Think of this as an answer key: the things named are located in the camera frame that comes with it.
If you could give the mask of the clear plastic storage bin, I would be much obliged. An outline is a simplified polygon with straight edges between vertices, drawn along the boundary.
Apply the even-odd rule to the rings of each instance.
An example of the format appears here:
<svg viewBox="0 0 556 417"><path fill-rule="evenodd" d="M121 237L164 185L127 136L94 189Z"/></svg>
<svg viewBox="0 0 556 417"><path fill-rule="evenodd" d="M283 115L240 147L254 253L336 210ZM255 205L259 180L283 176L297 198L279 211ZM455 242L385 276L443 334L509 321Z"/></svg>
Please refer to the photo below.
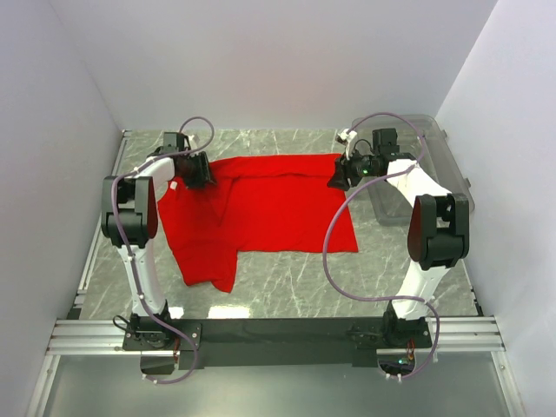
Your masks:
<svg viewBox="0 0 556 417"><path fill-rule="evenodd" d="M453 154L448 147L447 133L441 129L435 119L427 115L405 115L424 136L427 150L420 161L422 169L440 186L457 194L466 195L469 210L474 211L474 201L470 192L470 182L462 175ZM414 131L403 121L391 116L377 116L366 121L360 117L352 121L359 138L372 140L376 129L395 128L400 150L418 156L421 152L419 140ZM371 216L386 227L407 226L410 223L412 208L402 194L387 182L378 182L361 191L349 203L350 212L355 213L361 204L371 211Z"/></svg>

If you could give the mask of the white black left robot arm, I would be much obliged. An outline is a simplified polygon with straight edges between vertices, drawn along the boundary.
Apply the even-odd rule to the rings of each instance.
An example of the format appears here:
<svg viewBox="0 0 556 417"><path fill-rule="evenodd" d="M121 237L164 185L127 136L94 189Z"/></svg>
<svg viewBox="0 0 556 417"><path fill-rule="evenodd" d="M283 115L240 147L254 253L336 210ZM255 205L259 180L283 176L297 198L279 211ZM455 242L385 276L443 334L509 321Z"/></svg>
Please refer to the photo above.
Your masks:
<svg viewBox="0 0 556 417"><path fill-rule="evenodd" d="M195 189L214 185L203 146L193 135L165 132L162 145L128 174L103 179L101 231L120 255L131 292L131 315L125 336L135 350L192 350L200 331L188 335L172 322L169 305L157 278L154 239L158 231L156 189L173 178Z"/></svg>

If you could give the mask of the red t shirt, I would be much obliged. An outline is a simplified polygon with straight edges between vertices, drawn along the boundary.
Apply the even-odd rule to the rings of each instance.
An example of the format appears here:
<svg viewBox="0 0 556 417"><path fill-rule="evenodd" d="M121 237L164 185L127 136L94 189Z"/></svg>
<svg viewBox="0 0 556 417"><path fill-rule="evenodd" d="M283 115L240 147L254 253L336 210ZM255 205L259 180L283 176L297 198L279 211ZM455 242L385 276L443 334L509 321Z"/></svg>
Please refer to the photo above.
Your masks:
<svg viewBox="0 0 556 417"><path fill-rule="evenodd" d="M327 186L336 154L238 156L212 162L215 185L173 178L158 202L169 248L191 287L229 293L241 252L355 253L346 196Z"/></svg>

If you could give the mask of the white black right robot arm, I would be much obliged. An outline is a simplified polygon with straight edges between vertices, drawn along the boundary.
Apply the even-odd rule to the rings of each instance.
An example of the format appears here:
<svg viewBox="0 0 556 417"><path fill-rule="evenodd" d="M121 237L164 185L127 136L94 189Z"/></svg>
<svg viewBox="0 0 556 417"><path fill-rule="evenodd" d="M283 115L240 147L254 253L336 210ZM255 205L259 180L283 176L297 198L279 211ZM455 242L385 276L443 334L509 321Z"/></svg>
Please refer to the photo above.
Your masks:
<svg viewBox="0 0 556 417"><path fill-rule="evenodd" d="M470 203L466 195L439 185L415 156L401 152L394 128L374 130L366 155L356 148L355 131L344 129L336 140L345 150L334 162L330 188L348 191L364 178L383 179L412 209L407 232L411 261L399 292L387 303L381 330L388 346L400 345L422 334L427 303L448 270L468 254Z"/></svg>

